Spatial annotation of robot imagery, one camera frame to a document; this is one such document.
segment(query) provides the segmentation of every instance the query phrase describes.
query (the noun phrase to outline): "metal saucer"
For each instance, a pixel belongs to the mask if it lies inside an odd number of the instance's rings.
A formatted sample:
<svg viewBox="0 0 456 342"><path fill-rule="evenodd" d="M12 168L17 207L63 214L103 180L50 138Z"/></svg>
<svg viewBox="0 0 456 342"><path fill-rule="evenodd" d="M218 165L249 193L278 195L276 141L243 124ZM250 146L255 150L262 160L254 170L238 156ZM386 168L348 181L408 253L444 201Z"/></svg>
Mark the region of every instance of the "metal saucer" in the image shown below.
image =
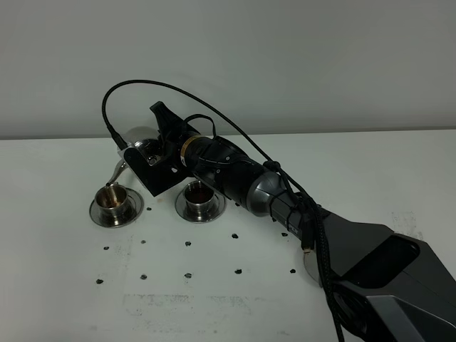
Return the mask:
<svg viewBox="0 0 456 342"><path fill-rule="evenodd" d="M90 218L107 228L124 227L143 212L144 201L135 190L117 183L102 187L90 204Z"/></svg>
<svg viewBox="0 0 456 342"><path fill-rule="evenodd" d="M214 193L199 180L189 183L179 196L175 208L188 222L205 223L218 218L227 206L225 197Z"/></svg>

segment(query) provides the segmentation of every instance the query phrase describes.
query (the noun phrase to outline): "white table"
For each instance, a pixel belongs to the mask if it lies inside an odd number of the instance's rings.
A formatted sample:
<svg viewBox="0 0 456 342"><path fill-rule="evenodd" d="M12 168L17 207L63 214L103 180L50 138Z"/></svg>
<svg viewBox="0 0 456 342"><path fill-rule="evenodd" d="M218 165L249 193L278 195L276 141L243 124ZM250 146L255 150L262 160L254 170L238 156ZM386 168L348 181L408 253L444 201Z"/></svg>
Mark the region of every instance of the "white table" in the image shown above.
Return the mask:
<svg viewBox="0 0 456 342"><path fill-rule="evenodd" d="M254 140L324 207L423 238L456 276L456 131ZM1 141L0 161L0 341L336 340L299 242L270 219L230 202L215 222L184 222L174 200L189 180L154 198L128 170L120 184L152 210L103 229L88 207L118 161L111 140Z"/></svg>

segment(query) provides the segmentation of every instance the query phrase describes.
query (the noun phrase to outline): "black cable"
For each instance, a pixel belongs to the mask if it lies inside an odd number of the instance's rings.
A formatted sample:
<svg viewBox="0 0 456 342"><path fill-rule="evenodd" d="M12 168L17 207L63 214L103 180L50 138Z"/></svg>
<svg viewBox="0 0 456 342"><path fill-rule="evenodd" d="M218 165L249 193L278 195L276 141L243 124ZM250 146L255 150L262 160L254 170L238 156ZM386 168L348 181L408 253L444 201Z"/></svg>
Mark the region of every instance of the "black cable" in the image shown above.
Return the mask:
<svg viewBox="0 0 456 342"><path fill-rule="evenodd" d="M129 80L129 81L123 81L120 82L116 85L114 85L108 92L105 94L103 98L103 102L101 104L101 113L103 115L103 119L105 121L106 127L108 128L111 136L113 137L115 143L117 146L123 150L124 148L127 147L127 143L122 139L119 133L114 129L114 127L110 124L108 120L108 116L106 115L106 103L108 102L109 96L113 93L114 90L126 86L128 84L135 84L135 83L144 83L144 84L152 84L155 86L162 86L165 88L173 89L177 91L178 93L184 94L188 96L189 98L192 98L193 100L197 101L198 103L201 103L203 106L206 108L209 108L211 111L216 113L219 117L221 117L223 120L225 120L227 123L229 123L235 130L239 132L266 160L269 162L273 162L275 164L276 171L280 174L281 179L283 180L285 184L285 188L287 192L289 193L291 199L294 201L294 204L298 207L298 210L300 213L304 214L305 208L302 203L302 201L298 198L298 196L294 193L293 189L291 188L291 185L294 185L298 191L304 196L304 198L307 199L310 209L313 212L315 221L316 221L316 230L317 230L317 235L316 235L316 256L317 256L317 265L318 265L318 272L321 277L321 283L323 286L323 290L326 295L326 301L328 303L329 310L331 311L333 321L334 321L334 326L336 327L336 333L339 342L344 342L344 337L343 337L343 332L341 328L341 323L339 321L338 317L338 306L336 303L336 300L334 299L333 295L333 284L331 280L331 258L329 255L329 245L328 245L328 239L326 237L324 225L323 225L323 220L321 218L321 213L320 209L318 208L318 205L315 203L315 201L312 199L312 197L309 196L309 194L304 190L304 188L299 185L293 178L291 178L285 171L282 170L280 167L280 164L277 162L274 162L238 125L236 125L234 122L232 122L227 116L219 112L216 108L212 107L209 103L201 100L197 96L181 89L178 87L175 87L173 85L163 83L163 82L158 82L158 81L150 81L150 80Z"/></svg>
<svg viewBox="0 0 456 342"><path fill-rule="evenodd" d="M206 119L206 120L209 120L211 123L212 123L212 135L214 136L214 138L217 136L217 131L215 130L215 123L213 121L213 119L207 115L203 115L203 114L193 114L191 116L189 116L188 118L185 118L184 120L184 125L182 125L182 129L184 130L187 125L187 123L189 123L190 121L194 120L194 119Z"/></svg>

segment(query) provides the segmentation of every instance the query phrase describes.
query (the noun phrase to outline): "robotic arm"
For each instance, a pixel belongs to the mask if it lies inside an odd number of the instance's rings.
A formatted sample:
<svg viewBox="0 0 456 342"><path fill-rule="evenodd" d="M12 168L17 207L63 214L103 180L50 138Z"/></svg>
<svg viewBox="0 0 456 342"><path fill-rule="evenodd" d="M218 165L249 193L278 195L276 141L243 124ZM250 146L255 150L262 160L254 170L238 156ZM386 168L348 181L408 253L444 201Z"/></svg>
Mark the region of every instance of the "robotic arm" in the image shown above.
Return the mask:
<svg viewBox="0 0 456 342"><path fill-rule="evenodd" d="M386 226L350 222L317 207L302 188L292 192L289 181L296 183L277 162L261 165L217 136L215 129L211 139L188 124L194 118L208 118L204 115L182 120L163 103L156 103L150 108L160 131L158 137L151 137L156 143L140 149L125 142L110 126L105 105L116 88L130 83L165 83L126 81L111 88L103 100L103 117L120 156L153 196L186 177L196 177L252 214L269 215L282 224L301 240L306 270L325 289L336 330L340 322L369 342L456 341L456 281L428 244ZM214 110L184 90L164 86ZM327 274L319 227L332 259L327 262ZM341 332L338 337L343 340Z"/></svg>

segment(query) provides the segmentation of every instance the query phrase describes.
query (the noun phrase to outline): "brown liquid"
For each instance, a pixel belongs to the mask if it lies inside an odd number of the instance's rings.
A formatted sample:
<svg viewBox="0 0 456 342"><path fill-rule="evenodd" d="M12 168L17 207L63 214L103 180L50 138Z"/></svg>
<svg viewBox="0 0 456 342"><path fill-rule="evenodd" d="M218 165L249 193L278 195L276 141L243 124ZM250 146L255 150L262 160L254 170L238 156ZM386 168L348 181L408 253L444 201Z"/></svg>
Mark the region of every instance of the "brown liquid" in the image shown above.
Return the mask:
<svg viewBox="0 0 456 342"><path fill-rule="evenodd" d="M191 192L185 193L185 198L191 203L195 204L202 204L209 201L212 196L214 196L214 192L209 188L198 188L193 189Z"/></svg>

